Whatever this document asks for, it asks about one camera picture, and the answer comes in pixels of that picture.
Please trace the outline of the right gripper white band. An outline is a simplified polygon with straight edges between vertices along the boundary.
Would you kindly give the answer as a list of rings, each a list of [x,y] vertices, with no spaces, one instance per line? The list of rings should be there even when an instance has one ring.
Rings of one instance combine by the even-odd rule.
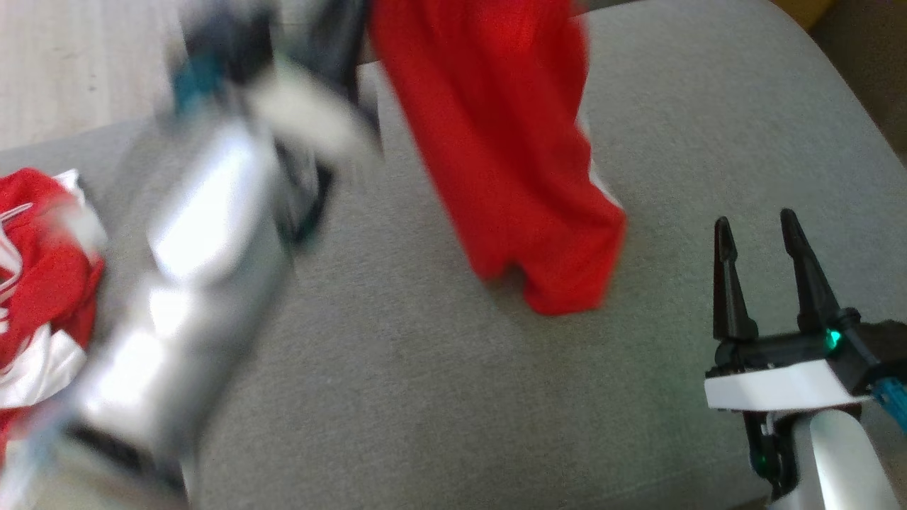
[[[742,416],[750,466],[771,500],[897,500],[861,418],[866,404],[879,404],[875,381],[895,377],[907,389],[907,324],[862,322],[855,310],[836,324],[841,307],[796,213],[784,208],[780,222],[800,332],[765,338],[746,309],[730,222],[715,222],[719,346],[705,375],[707,406]]]

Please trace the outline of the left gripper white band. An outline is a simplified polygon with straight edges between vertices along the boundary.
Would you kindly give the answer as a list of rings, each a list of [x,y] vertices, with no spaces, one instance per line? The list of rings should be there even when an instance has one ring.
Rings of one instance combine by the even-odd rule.
[[[377,114],[362,100],[359,78],[371,4],[315,0],[307,22],[285,29],[272,3],[211,0],[184,33],[186,54],[169,65],[178,115],[214,101],[272,133],[288,180],[276,219],[290,242],[317,231],[339,170],[381,154]]]

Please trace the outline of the plain red garment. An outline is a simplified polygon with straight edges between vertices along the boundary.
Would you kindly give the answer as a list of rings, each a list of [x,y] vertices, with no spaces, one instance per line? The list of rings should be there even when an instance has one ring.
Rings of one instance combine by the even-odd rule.
[[[370,36],[474,273],[541,315],[602,303],[626,213],[580,124],[578,0],[375,0]]]

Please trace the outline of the red white number jersey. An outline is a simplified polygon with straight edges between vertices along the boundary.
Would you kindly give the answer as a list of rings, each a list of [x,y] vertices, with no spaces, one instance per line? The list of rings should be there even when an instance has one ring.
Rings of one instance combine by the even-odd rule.
[[[77,170],[0,178],[0,467],[19,422],[86,361],[105,242]]]

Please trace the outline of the yellow cushion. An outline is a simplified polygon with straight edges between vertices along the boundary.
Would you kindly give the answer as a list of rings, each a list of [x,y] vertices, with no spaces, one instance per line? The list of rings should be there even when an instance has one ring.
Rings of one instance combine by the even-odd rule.
[[[804,31],[810,31],[837,0],[770,0]]]

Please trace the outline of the grey sofa seat cushion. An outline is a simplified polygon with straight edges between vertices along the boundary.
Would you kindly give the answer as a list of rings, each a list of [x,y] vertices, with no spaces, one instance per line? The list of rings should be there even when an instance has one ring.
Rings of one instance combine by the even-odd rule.
[[[706,402],[716,220],[761,335],[797,329],[784,208],[840,306],[907,324],[907,170],[822,51],[769,0],[580,17],[580,124],[626,232],[602,303],[548,316],[517,268],[474,273],[373,47],[374,6],[359,78],[381,155],[337,172],[202,436],[196,510],[705,510],[769,491],[742,417]],[[78,168],[105,228],[88,354],[179,172],[172,104],[18,158]]]

